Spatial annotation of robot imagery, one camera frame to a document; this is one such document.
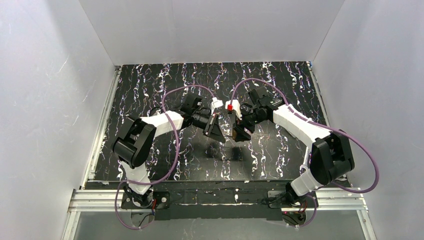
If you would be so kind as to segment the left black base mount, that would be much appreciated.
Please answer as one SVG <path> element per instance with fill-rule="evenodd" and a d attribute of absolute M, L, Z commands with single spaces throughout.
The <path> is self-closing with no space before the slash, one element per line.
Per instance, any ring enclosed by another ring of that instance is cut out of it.
<path fill-rule="evenodd" d="M 140 195 L 135 192 L 124 192 L 120 203 L 120 207 L 124 210 L 168 209 L 170 207 L 170 193 L 149 190 L 147 193 Z"/>

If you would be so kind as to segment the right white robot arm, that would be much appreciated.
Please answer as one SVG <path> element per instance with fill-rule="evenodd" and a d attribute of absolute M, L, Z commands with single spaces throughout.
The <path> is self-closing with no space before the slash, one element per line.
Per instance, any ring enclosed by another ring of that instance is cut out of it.
<path fill-rule="evenodd" d="M 235 99 L 225 103 L 226 109 L 236 114 L 232 127 L 235 142 L 251 140 L 256 125 L 270 121 L 284 128 L 310 150 L 310 163 L 305 172 L 285 187 L 286 200 L 297 200 L 355 168 L 348 137 L 317 126 L 282 97 L 268 94 L 264 87 L 253 89 L 248 95 L 251 104 L 240 104 Z"/>

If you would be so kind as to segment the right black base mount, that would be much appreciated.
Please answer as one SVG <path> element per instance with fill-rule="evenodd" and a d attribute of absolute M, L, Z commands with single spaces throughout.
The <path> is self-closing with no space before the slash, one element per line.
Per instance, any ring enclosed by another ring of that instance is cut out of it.
<path fill-rule="evenodd" d="M 319 206 L 315 192 L 298 196 L 293 190 L 287 192 L 286 189 L 269 190 L 266 194 L 265 204 L 272 209 L 295 208 L 300 211 L 304 208 Z"/>

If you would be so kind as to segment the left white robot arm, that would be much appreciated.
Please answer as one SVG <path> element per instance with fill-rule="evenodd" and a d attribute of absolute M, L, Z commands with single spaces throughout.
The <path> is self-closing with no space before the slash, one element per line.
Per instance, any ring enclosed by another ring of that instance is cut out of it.
<path fill-rule="evenodd" d="M 215 113 L 223 105 L 222 100 L 213 97 L 210 106 L 204 107 L 203 98 L 190 93 L 176 110 L 148 117 L 126 117 L 116 136 L 110 140 L 109 149 L 124 168 L 130 194 L 144 201 L 151 192 L 146 161 L 156 137 L 194 126 L 201 129 L 204 136 L 224 143 L 226 139 Z"/>

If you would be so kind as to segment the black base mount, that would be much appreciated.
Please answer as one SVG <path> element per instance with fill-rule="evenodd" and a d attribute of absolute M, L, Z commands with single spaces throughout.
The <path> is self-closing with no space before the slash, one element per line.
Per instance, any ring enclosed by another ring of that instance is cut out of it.
<path fill-rule="evenodd" d="M 315 192 L 298 196 L 293 190 L 287 192 L 286 189 L 269 190 L 266 194 L 265 204 L 272 209 L 295 208 L 300 211 L 304 208 L 319 206 Z"/>
<path fill-rule="evenodd" d="M 120 207 L 124 210 L 168 209 L 170 207 L 170 193 L 149 190 L 147 193 L 140 195 L 135 192 L 124 192 L 120 203 Z"/>

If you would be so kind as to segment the brass padlock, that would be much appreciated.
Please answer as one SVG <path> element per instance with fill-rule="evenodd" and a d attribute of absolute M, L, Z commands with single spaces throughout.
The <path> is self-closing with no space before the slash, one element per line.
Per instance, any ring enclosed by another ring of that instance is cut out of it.
<path fill-rule="evenodd" d="M 236 138 L 237 138 L 237 131 L 236 131 L 235 128 L 232 129 L 232 135 L 231 136 L 232 136 L 232 139 L 233 140 L 236 140 Z"/>

